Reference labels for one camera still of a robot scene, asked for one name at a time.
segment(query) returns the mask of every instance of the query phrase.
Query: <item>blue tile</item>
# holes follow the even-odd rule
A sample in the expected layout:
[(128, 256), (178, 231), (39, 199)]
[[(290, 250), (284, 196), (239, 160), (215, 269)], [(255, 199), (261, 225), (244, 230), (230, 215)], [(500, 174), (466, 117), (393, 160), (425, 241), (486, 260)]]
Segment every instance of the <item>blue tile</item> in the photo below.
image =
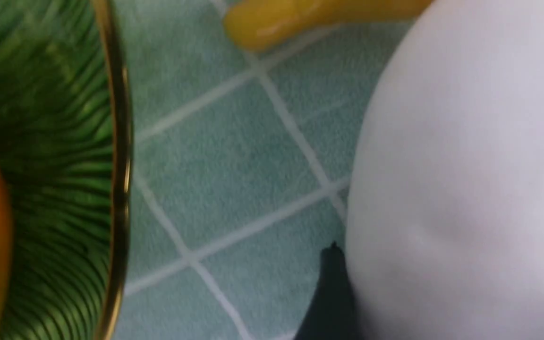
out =
[(201, 278), (185, 269), (123, 300), (114, 340), (239, 339)]
[(212, 255), (204, 265), (255, 338), (294, 331), (319, 276), (320, 251), (338, 241), (343, 224), (327, 201)]
[(339, 192), (339, 197), (343, 201), (343, 204), (348, 205), (348, 197), (349, 197), (349, 187), (341, 190)]
[(136, 130), (246, 68), (208, 0), (116, 0)]
[(193, 249), (318, 187), (257, 82), (137, 152), (145, 179)]
[(350, 25), (270, 72), (332, 180), (352, 169), (369, 97), (409, 25)]
[(135, 189), (132, 190), (130, 214), (129, 282), (179, 258), (175, 245)]

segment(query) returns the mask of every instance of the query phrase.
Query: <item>green glass bowl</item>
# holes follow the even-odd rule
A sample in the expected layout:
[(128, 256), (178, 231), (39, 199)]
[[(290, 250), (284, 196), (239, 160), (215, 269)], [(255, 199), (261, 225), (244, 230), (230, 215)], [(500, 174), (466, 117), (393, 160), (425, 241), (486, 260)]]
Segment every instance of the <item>green glass bowl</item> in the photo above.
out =
[(106, 340), (128, 259), (127, 72), (107, 0), (0, 0), (3, 340)]

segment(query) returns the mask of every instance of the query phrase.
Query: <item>black object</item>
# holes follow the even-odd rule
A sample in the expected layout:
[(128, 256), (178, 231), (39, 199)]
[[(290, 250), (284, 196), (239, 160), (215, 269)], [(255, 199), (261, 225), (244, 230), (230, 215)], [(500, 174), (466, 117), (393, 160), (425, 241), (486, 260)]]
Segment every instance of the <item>black object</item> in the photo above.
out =
[(335, 242), (320, 254), (318, 285), (295, 340), (364, 340), (345, 256)]

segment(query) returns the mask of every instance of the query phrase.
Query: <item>white ceramic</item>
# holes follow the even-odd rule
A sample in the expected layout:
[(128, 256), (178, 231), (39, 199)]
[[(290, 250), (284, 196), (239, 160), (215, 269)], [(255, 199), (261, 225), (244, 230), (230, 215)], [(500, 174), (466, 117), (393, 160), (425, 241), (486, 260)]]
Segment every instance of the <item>white ceramic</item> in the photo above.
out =
[(437, 0), (367, 110), (346, 256), (382, 340), (544, 340), (544, 0)]

